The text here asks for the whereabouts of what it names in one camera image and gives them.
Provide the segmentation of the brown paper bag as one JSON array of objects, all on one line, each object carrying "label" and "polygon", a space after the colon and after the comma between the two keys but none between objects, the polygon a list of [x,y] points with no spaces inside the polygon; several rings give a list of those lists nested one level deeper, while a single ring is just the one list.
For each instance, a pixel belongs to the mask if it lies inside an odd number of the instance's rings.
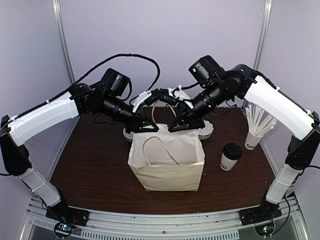
[{"label": "brown paper bag", "polygon": [[196,129],[134,133],[127,164],[147,192],[196,192],[205,152]]}]

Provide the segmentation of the white paper coffee cup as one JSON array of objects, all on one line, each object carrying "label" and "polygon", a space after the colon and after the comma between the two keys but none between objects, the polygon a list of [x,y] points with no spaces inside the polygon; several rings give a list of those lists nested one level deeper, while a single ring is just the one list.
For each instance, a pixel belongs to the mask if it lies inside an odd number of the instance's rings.
[{"label": "white paper coffee cup", "polygon": [[224,171],[230,171],[238,162],[238,160],[239,159],[228,158],[224,153],[222,153],[222,156],[220,159],[220,168]]}]

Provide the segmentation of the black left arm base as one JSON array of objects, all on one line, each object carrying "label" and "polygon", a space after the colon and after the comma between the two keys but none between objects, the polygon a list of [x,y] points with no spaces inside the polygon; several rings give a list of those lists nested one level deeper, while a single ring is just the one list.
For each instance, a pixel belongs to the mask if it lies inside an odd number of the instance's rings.
[{"label": "black left arm base", "polygon": [[45,216],[47,218],[59,221],[73,227],[85,227],[89,220],[90,213],[87,210],[73,208],[73,207],[48,207]]}]

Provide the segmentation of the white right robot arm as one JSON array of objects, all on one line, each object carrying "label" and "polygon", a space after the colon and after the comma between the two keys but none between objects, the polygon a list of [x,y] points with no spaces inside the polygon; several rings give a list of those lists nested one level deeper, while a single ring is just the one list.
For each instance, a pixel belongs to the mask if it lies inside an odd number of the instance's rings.
[{"label": "white right robot arm", "polygon": [[188,70],[204,90],[193,99],[179,102],[176,117],[168,124],[171,133],[204,128],[203,117],[235,97],[262,108],[292,132],[285,162],[267,189],[262,206],[256,210],[259,220],[268,220],[294,180],[314,158],[320,144],[319,115],[304,109],[262,73],[247,65],[238,64],[225,71],[206,55]]}]

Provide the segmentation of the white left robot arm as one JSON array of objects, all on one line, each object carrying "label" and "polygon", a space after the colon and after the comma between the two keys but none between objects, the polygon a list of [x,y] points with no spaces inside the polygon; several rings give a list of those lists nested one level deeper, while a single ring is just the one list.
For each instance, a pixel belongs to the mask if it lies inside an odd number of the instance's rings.
[{"label": "white left robot arm", "polygon": [[127,76],[109,68],[102,79],[92,85],[75,84],[55,99],[25,113],[13,117],[5,115],[1,119],[0,149],[5,170],[36,193],[61,222],[69,221],[72,211],[58,189],[31,163],[25,143],[59,123],[88,113],[103,114],[125,124],[127,133],[156,132],[156,125],[146,127],[151,119],[140,109],[141,104],[152,96],[150,90],[139,94],[134,105],[119,99],[129,83]]}]

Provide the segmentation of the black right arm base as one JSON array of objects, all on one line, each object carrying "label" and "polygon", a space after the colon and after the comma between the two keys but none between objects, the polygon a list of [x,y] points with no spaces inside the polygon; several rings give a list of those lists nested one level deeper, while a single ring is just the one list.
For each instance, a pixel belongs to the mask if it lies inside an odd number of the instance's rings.
[{"label": "black right arm base", "polygon": [[274,218],[282,216],[282,211],[280,209],[270,210],[262,206],[242,209],[238,213],[243,226],[266,221],[270,222]]}]

